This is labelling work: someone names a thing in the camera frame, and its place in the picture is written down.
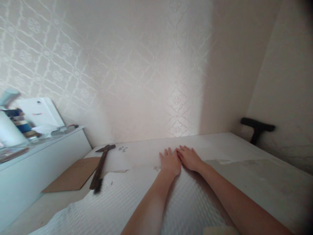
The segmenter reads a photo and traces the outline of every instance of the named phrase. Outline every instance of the hammer head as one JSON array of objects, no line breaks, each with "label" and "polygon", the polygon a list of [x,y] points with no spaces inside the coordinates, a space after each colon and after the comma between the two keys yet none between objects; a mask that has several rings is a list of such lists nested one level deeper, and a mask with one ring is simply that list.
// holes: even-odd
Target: hammer head
[{"label": "hammer head", "polygon": [[97,150],[96,152],[103,152],[104,150],[110,150],[110,149],[113,149],[115,148],[115,145],[106,145],[105,147],[103,148],[100,148],[99,150]]}]

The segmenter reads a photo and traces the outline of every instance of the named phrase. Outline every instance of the hammer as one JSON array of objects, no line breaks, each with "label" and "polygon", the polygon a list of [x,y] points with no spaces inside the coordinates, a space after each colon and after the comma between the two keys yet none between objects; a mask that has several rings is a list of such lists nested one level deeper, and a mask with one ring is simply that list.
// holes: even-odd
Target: hammer
[{"label": "hammer", "polygon": [[96,152],[103,152],[103,153],[100,158],[99,164],[97,166],[96,173],[94,177],[92,178],[92,181],[89,187],[91,190],[96,189],[98,187],[105,158],[107,157],[108,151],[113,148],[115,148],[115,145],[107,145],[96,151]]},{"label": "hammer", "polygon": [[273,130],[275,130],[274,125],[265,124],[265,123],[253,120],[251,118],[243,117],[240,123],[246,126],[252,127],[254,129],[254,133],[250,141],[250,143],[252,143],[253,145],[256,145],[258,138],[263,131],[272,132]]}]

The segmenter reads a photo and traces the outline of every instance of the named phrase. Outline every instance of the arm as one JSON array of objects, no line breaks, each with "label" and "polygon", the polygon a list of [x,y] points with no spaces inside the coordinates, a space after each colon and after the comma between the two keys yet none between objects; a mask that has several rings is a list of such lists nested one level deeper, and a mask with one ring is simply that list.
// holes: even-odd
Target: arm
[{"label": "arm", "polygon": [[201,174],[210,185],[241,234],[292,234],[213,167],[204,163],[194,149],[180,146],[177,151],[183,164]]},{"label": "arm", "polygon": [[167,194],[182,168],[176,150],[173,154],[171,148],[165,150],[164,156],[160,153],[160,159],[161,171],[129,219],[122,235],[160,233]]}]

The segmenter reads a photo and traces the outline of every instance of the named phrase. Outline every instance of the brown cardboard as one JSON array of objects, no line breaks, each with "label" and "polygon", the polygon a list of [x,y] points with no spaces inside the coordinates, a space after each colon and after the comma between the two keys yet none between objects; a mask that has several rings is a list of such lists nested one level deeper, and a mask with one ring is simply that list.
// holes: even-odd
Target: brown cardboard
[{"label": "brown cardboard", "polygon": [[80,190],[97,168],[99,161],[99,157],[84,158],[76,161],[42,192]]}]

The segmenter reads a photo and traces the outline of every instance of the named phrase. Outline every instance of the wooden hammer handle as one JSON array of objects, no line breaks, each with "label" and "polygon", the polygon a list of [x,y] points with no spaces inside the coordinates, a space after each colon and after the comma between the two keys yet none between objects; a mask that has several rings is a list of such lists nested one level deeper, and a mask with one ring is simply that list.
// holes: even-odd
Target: wooden hammer handle
[{"label": "wooden hammer handle", "polygon": [[96,169],[96,172],[94,174],[94,177],[93,177],[91,184],[90,184],[90,187],[89,187],[91,190],[96,189],[98,187],[99,180],[100,180],[101,173],[102,173],[102,169],[104,166],[104,161],[105,161],[105,158],[107,157],[108,151],[109,151],[108,149],[105,149],[102,153],[98,167]]}]

